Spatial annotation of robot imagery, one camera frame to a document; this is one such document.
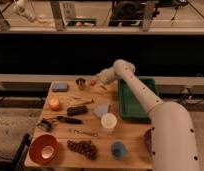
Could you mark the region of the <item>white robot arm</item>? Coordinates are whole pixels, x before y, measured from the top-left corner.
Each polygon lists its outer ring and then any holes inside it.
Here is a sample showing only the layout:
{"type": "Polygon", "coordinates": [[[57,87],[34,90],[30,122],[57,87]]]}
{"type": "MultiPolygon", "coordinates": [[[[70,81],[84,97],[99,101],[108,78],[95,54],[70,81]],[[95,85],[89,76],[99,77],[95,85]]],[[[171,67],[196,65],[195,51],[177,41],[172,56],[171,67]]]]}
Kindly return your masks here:
{"type": "Polygon", "coordinates": [[[134,74],[135,66],[116,60],[96,75],[99,83],[122,79],[152,122],[153,171],[200,171],[193,121],[181,104],[164,102],[134,74]]]}

